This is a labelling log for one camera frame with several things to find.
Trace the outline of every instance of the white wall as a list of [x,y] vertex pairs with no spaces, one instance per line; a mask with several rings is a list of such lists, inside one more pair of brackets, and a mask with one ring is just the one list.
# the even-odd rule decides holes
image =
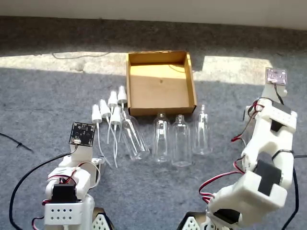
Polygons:
[[0,15],[307,29],[307,0],[0,0]]

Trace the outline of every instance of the clear plastic bottle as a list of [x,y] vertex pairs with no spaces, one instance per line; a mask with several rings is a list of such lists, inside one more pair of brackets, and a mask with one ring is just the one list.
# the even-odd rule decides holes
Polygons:
[[208,115],[205,113],[205,105],[201,106],[201,111],[198,113],[193,126],[193,153],[208,154],[210,149]]
[[168,160],[169,150],[169,122],[164,113],[158,113],[153,122],[153,158],[156,162],[162,163]]
[[183,115],[177,115],[172,125],[172,164],[177,167],[192,164],[192,151],[190,149],[190,129],[184,121]]
[[140,132],[139,123],[133,116],[128,114],[126,109],[122,112],[121,132],[130,158],[133,161],[141,160],[149,155],[149,149]]

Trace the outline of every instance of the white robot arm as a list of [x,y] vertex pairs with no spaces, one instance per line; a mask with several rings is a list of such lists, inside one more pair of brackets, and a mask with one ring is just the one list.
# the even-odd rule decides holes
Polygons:
[[[286,95],[286,72],[277,71],[281,75],[285,73],[283,81],[279,76],[275,78],[275,70],[267,69],[262,97],[246,109],[246,116],[254,112],[256,122],[252,138],[241,154],[242,177],[208,198],[205,221],[199,222],[193,216],[186,216],[179,229],[189,229],[189,221],[202,230],[247,227],[284,206],[287,189],[292,183],[292,140],[297,114],[279,103],[280,95]],[[261,152],[272,157],[273,165],[257,160]]]
[[46,230],[112,229],[107,216],[94,211],[94,199],[88,194],[106,166],[105,159],[92,158],[94,131],[95,125],[73,123],[70,144],[74,153],[48,175],[43,202]]

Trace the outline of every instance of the open cardboard box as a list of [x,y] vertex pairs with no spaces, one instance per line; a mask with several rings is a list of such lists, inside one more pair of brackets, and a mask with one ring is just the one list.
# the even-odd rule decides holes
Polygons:
[[132,116],[193,113],[197,102],[189,53],[128,53],[127,93]]

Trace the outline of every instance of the white wire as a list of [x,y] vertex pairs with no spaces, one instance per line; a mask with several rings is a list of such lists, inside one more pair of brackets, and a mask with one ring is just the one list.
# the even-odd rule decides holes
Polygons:
[[97,172],[98,172],[97,182],[92,187],[90,187],[90,189],[91,188],[95,188],[99,184],[99,181],[100,181],[100,178],[101,178],[100,170],[98,169],[97,165],[95,165],[93,162],[90,162],[90,161],[83,161],[83,162],[78,164],[78,167],[80,167],[82,164],[85,164],[85,163],[93,165],[96,168]]
[[112,130],[112,133],[113,133],[113,136],[114,136],[114,139],[113,139],[113,157],[114,157],[114,162],[115,162],[115,166],[116,168],[118,168],[117,166],[117,148],[118,148],[118,144],[117,144],[117,140],[116,140],[116,127],[117,125],[114,125],[114,132]]
[[[111,107],[111,117],[112,117],[112,115],[113,115],[113,110],[114,110],[114,107],[112,106],[112,107]],[[109,143],[110,128],[111,128],[111,123],[109,123],[109,127],[108,127],[108,129],[107,129],[107,137],[106,137],[106,143],[107,143],[107,144]]]
[[[117,143],[117,139],[116,139],[116,134],[115,134],[115,132],[113,131],[113,129],[111,129],[111,132],[112,132],[112,134],[113,134],[113,155],[114,155],[114,152],[115,152],[115,156],[116,156],[116,158],[117,158],[118,143]],[[115,167],[118,168],[116,158],[114,158],[114,163],[115,163]]]
[[98,136],[99,151],[100,151],[101,155],[105,158],[107,164],[108,164],[110,167],[112,167],[111,164],[110,164],[110,162],[106,159],[104,153],[102,152],[101,146],[100,146],[100,137],[99,137],[99,136],[100,136],[100,133],[99,133],[99,123],[98,123],[98,122],[96,123],[96,126],[97,126],[97,132],[98,132],[98,135],[97,135],[97,136]]

